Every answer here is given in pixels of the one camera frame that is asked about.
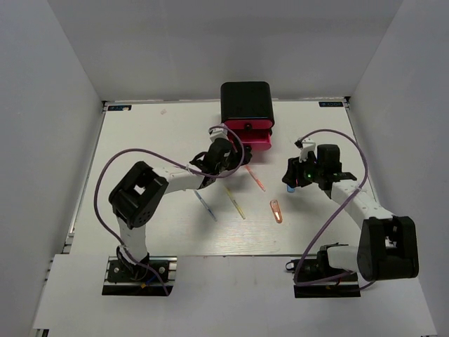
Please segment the pink top drawer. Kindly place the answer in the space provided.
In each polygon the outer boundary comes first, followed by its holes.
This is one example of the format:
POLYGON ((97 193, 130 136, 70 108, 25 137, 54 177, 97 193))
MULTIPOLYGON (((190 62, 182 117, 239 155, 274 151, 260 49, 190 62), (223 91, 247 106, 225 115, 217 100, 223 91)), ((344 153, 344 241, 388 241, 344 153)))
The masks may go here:
POLYGON ((274 125, 270 119, 229 119, 223 122, 231 130, 269 130, 274 125))

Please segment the pink drawer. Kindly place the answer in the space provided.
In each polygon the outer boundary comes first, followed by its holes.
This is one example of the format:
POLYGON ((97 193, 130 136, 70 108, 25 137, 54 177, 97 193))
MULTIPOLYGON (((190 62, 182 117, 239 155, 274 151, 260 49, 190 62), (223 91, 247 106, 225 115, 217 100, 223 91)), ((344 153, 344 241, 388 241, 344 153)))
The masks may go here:
POLYGON ((255 130, 233 130, 245 146, 251 147, 252 151, 267 151, 272 147, 270 129, 255 130))
POLYGON ((269 130, 274 125, 270 119, 229 119, 223 122, 231 130, 269 130))

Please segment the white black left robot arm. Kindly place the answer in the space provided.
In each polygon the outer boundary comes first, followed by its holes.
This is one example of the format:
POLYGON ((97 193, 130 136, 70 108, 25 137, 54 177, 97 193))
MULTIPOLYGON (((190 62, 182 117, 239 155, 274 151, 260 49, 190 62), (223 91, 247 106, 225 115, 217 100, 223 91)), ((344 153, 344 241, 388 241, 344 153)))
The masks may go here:
POLYGON ((122 243, 117 257, 124 264, 124 272, 134 280, 147 275, 145 227, 164 195, 208 187, 218 175, 248 164, 252 156, 250 146, 217 138, 206 152, 198 153, 189 162, 200 171, 199 175, 178 167, 152 168, 144 161, 134 164, 109 195, 120 227, 122 243))

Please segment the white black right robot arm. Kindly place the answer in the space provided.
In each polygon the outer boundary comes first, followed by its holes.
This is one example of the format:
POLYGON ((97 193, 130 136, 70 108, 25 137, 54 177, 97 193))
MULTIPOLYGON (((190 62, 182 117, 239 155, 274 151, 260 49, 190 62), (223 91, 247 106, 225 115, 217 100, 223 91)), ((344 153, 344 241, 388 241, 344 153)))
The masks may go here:
POLYGON ((419 273, 415 223, 396 216, 365 192, 352 173, 342 170, 337 145, 296 143, 298 157, 288 160, 282 181, 291 189, 318 185, 360 227, 358 246, 327 244, 316 254, 318 274, 327 280, 359 273, 366 281, 415 278, 419 273))

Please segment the red thin pen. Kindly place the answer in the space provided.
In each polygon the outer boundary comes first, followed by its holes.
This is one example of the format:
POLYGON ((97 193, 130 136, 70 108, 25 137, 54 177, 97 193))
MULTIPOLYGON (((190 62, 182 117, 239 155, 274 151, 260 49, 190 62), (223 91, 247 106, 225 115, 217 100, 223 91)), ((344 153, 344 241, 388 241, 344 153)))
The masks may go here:
POLYGON ((247 172, 250 174, 251 178, 255 181, 257 186, 263 191, 266 192, 264 185, 260 181, 260 179, 255 175, 255 173, 252 171, 252 169, 249 167, 249 165, 244 166, 247 172))

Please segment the yellow thin pen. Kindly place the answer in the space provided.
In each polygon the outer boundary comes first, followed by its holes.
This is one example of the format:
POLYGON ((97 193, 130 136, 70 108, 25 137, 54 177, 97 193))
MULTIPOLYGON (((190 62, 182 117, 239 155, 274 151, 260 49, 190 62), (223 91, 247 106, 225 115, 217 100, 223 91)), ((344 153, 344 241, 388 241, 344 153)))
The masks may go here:
POLYGON ((242 210, 242 208, 239 206, 237 200, 235 199, 234 195, 232 194, 231 190, 227 187, 224 188, 225 192, 227 193, 227 196, 229 197, 231 203, 233 204, 234 208, 237 210, 237 212, 239 213, 240 217, 245 220, 246 216, 242 210))

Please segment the blue thin pen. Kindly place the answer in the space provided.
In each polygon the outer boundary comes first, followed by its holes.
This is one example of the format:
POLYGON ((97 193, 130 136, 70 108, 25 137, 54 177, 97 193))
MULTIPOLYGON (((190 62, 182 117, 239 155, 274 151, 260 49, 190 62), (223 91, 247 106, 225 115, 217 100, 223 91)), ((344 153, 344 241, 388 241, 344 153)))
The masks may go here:
POLYGON ((197 190, 194 190, 194 194, 197 197, 197 199, 201 202, 201 204, 203 205, 204 209, 208 212, 209 216, 215 221, 217 222, 217 218, 215 217, 215 214, 213 213, 212 209, 209 207, 209 205, 206 203, 206 201, 204 200, 204 198, 198 193, 197 190))

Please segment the black drawer cabinet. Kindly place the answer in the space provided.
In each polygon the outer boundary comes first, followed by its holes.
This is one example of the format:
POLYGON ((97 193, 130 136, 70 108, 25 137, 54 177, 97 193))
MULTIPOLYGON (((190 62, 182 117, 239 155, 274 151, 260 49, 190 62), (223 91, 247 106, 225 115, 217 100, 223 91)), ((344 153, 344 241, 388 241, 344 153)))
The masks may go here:
POLYGON ((265 81, 223 83, 220 112, 222 123, 229 119, 270 119, 275 124, 269 84, 265 81))

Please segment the right table logo sticker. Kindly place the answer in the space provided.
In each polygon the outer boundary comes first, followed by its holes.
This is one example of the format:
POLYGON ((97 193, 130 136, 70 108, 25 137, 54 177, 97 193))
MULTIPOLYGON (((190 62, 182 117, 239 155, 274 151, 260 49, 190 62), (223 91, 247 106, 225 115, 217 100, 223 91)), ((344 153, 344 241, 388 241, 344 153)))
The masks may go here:
POLYGON ((338 101, 319 101, 319 107, 344 107, 344 103, 338 101))

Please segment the table logo sticker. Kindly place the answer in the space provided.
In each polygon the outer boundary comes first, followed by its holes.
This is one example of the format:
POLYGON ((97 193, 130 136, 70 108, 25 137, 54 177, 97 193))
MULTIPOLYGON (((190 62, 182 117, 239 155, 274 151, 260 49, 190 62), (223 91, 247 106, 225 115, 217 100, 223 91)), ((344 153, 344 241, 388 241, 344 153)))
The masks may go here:
POLYGON ((344 107, 344 103, 338 101, 319 101, 319 107, 344 107))
POLYGON ((113 112, 130 111, 131 109, 132 105, 109 105, 107 107, 107 111, 113 112))

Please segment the left table logo sticker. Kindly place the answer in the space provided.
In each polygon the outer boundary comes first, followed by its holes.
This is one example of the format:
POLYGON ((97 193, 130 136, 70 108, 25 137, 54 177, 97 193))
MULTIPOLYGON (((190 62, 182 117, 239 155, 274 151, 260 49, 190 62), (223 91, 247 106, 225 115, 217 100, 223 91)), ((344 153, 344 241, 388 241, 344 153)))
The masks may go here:
POLYGON ((130 111, 131 109, 132 105, 109 105, 107 107, 107 111, 113 112, 130 111))

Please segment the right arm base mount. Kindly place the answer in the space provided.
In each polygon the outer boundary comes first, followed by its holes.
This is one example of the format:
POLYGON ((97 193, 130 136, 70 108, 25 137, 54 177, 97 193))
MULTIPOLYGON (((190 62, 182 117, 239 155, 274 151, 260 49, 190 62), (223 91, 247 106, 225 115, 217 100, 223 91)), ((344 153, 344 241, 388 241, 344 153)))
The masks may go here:
POLYGON ((332 277, 332 279, 309 286, 293 285, 294 297, 296 299, 359 298, 361 291, 358 275, 351 274, 341 277, 344 272, 345 270, 333 268, 324 270, 319 266, 315 257, 306 258, 299 271, 298 282, 312 282, 326 277, 332 277))

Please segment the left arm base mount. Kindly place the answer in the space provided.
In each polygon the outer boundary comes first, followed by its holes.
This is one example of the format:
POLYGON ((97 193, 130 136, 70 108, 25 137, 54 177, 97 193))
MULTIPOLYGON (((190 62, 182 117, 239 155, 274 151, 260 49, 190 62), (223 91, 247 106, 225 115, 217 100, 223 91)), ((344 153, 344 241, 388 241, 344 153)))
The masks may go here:
POLYGON ((137 266, 132 272, 117 258, 109 257, 102 286, 103 296, 137 296, 165 297, 171 293, 175 285, 177 270, 176 257, 150 257, 149 265, 157 272, 165 284, 155 273, 137 266))

